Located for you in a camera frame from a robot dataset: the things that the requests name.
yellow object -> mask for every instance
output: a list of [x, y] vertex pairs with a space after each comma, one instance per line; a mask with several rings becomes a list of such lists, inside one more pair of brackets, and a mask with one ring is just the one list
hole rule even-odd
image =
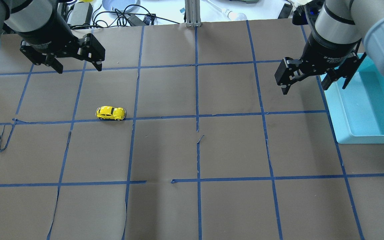
[[123, 108], [114, 108], [111, 106], [102, 106], [97, 108], [96, 117], [99, 119], [114, 119], [121, 121], [127, 115], [127, 111]]

teal tray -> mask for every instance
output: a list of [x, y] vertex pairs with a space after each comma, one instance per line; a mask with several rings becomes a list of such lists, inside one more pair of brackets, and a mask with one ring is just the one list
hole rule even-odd
[[384, 143], [384, 77], [367, 57], [345, 90], [344, 80], [325, 91], [337, 142]]

toy car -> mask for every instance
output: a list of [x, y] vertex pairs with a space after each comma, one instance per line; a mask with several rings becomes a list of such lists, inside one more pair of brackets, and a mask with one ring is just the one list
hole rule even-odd
[[97, 108], [96, 117], [99, 119], [114, 119], [121, 121], [127, 116], [127, 111], [123, 108], [114, 108], [111, 106], [102, 106]]

blue grid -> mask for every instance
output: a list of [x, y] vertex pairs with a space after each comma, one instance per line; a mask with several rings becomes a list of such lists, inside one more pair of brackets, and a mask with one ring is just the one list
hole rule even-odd
[[[200, 117], [228, 117], [228, 116], [250, 116], [250, 115], [261, 115], [262, 116], [262, 122], [263, 122], [263, 131], [265, 135], [265, 144], [267, 149], [267, 155], [268, 155], [268, 163], [269, 163], [269, 170], [270, 175], [269, 177], [237, 177], [237, 178], [207, 178], [202, 179], [201, 178], [201, 166], [200, 166], [200, 141], [198, 141], [197, 144], [197, 178], [196, 179], [173, 179], [171, 183], [182, 183], [182, 182], [197, 182], [198, 186], [198, 236], [199, 239], [202, 240], [202, 224], [201, 224], [201, 182], [210, 182], [210, 181], [271, 181], [272, 182], [272, 188], [273, 188], [273, 199], [274, 199], [274, 208], [276, 212], [276, 219], [277, 219], [277, 225], [278, 225], [278, 231], [279, 231], [279, 238], [282, 240], [282, 228], [281, 228], [281, 220], [279, 217], [279, 207], [278, 207], [278, 201], [276, 196], [276, 186], [275, 181], [276, 180], [294, 180], [294, 179], [341, 179], [343, 178], [345, 180], [346, 188], [349, 194], [349, 198], [352, 205], [352, 210], [355, 216], [355, 221], [357, 224], [358, 232], [360, 234], [360, 238], [363, 240], [364, 235], [361, 229], [361, 225], [358, 219], [358, 214], [356, 212], [352, 192], [349, 186], [348, 178], [367, 178], [367, 177], [384, 177], [384, 173], [372, 173], [372, 174], [347, 174], [345, 167], [343, 166], [343, 159], [340, 153], [340, 149], [337, 143], [337, 140], [335, 138], [334, 129], [331, 122], [330, 113], [328, 111], [327, 102], [325, 99], [324, 91], [322, 90], [322, 86], [320, 83], [320, 78], [317, 77], [317, 82], [319, 85], [320, 93], [323, 99], [324, 103], [324, 110], [311, 110], [311, 111], [279, 111], [279, 112], [265, 112], [263, 108], [262, 103], [262, 96], [260, 92], [260, 86], [259, 86], [259, 75], [257, 72], [257, 63], [269, 63], [269, 62], [280, 62], [281, 60], [266, 60], [266, 61], [256, 61], [255, 53], [254, 53], [254, 46], [253, 46], [253, 40], [250, 30], [249, 22], [247, 23], [247, 30], [248, 35], [250, 39], [250, 47], [251, 52], [253, 56], [253, 61], [240, 61], [240, 62], [219, 62], [219, 63], [198, 63], [198, 29], [195, 27], [195, 64], [177, 64], [177, 65], [158, 65], [158, 66], [141, 66], [141, 57], [142, 57], [142, 48], [143, 48], [143, 35], [144, 35], [144, 27], [142, 27], [142, 33], [141, 33], [141, 39], [140, 39], [140, 52], [139, 52], [139, 62], [137, 67], [113, 67], [113, 68], [103, 68], [102, 70], [124, 70], [124, 69], [137, 69], [138, 77], [137, 77], [137, 85], [136, 85], [136, 96], [135, 96], [135, 103], [134, 103], [134, 115], [132, 118], [126, 118], [125, 121], [133, 121], [133, 128], [132, 128], [132, 134], [131, 134], [131, 143], [130, 143], [130, 155], [129, 155], [129, 162], [128, 162], [128, 176], [127, 181], [100, 181], [100, 182], [62, 182], [63, 179], [63, 173], [64, 173], [64, 166], [66, 164], [66, 158], [67, 153], [69, 149], [69, 142], [70, 142], [70, 135], [73, 130], [74, 123], [83, 123], [83, 122], [98, 122], [98, 121], [105, 121], [105, 120], [98, 120], [98, 119], [84, 119], [84, 120], [75, 120], [76, 115], [76, 109], [78, 106], [79, 97], [81, 94], [81, 86], [84, 79], [85, 72], [88, 71], [96, 71], [96, 69], [86, 69], [86, 62], [84, 63], [84, 67], [81, 70], [66, 70], [67, 72], [82, 72], [81, 74], [81, 81], [78, 88], [78, 93], [76, 97], [76, 103], [73, 111], [73, 116], [71, 121], [52, 121], [52, 122], [24, 122], [18, 119], [13, 119], [13, 123], [0, 123], [0, 126], [6, 126], [11, 125], [12, 129], [10, 131], [10, 134], [7, 139], [6, 146], [8, 146], [9, 141], [11, 139], [11, 135], [15, 129], [15, 125], [32, 125], [32, 124], [65, 124], [70, 123], [70, 131], [68, 133], [67, 137], [67, 143], [66, 143], [66, 149], [64, 153], [64, 159], [61, 167], [60, 177], [59, 181], [57, 183], [24, 183], [24, 184], [0, 184], [0, 187], [41, 187], [41, 186], [57, 186], [58, 187], [58, 194], [60, 192], [60, 187], [62, 186], [87, 186], [87, 185], [120, 185], [125, 184], [126, 185], [126, 192], [125, 192], [125, 204], [126, 207], [128, 207], [128, 196], [129, 196], [129, 189], [130, 184], [145, 184], [146, 181], [131, 181], [131, 166], [132, 166], [132, 158], [133, 158], [133, 147], [134, 147], [134, 133], [135, 133], [135, 124], [137, 120], [152, 120], [152, 119], [171, 119], [171, 118], [196, 118], [196, 128], [197, 131], [199, 131], [199, 118]], [[302, 28], [302, 33], [305, 41], [307, 40], [305, 31]], [[256, 78], [256, 87], [257, 92], [259, 96], [259, 104], [260, 104], [260, 112], [253, 112], [253, 113], [234, 113], [234, 114], [199, 114], [199, 108], [198, 108], [198, 83], [199, 83], [199, 76], [198, 76], [198, 67], [199, 66], [209, 66], [209, 65], [230, 65], [230, 64], [253, 64], [254, 65], [254, 71], [255, 71], [255, 78]], [[139, 94], [139, 86], [140, 86], [140, 69], [141, 68], [164, 68], [164, 67], [189, 67], [189, 66], [195, 66], [195, 87], [196, 87], [196, 114], [195, 115], [178, 115], [178, 116], [161, 116], [161, 117], [137, 117], [137, 101], [138, 101], [138, 94]], [[20, 111], [21, 103], [23, 101], [24, 94], [26, 92], [29, 79], [32, 74], [46, 74], [46, 73], [55, 73], [55, 71], [41, 71], [41, 72], [33, 72], [33, 65], [30, 68], [29, 72], [23, 72], [23, 73], [0, 73], [0, 76], [9, 76], [9, 75], [27, 75], [26, 83], [22, 92], [22, 95], [19, 100], [18, 107], [16, 109], [16, 115]], [[334, 143], [337, 149], [337, 154], [339, 157], [340, 165], [342, 168], [343, 174], [341, 175], [315, 175], [315, 176], [274, 176], [272, 165], [271, 165], [271, 158], [269, 153], [269, 141], [268, 141], [268, 133], [266, 128], [266, 120], [265, 115], [271, 115], [271, 114], [313, 114], [313, 113], [326, 113], [330, 128], [332, 131]], [[50, 238], [51, 230], [47, 236], [47, 239]], [[124, 234], [122, 236], [122, 240], [125, 239], [125, 229]]]

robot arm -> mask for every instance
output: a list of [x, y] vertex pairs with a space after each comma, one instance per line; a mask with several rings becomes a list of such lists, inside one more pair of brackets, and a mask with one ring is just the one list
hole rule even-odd
[[294, 83], [325, 73], [324, 90], [340, 77], [346, 88], [367, 55], [356, 54], [361, 41], [384, 75], [384, 0], [314, 0], [295, 12], [293, 23], [308, 23], [312, 33], [302, 57], [285, 57], [275, 73], [284, 95]]
[[23, 38], [20, 51], [35, 65], [62, 73], [56, 58], [73, 57], [102, 70], [104, 47], [91, 33], [74, 36], [49, 0], [0, 0], [0, 32], [4, 22]]

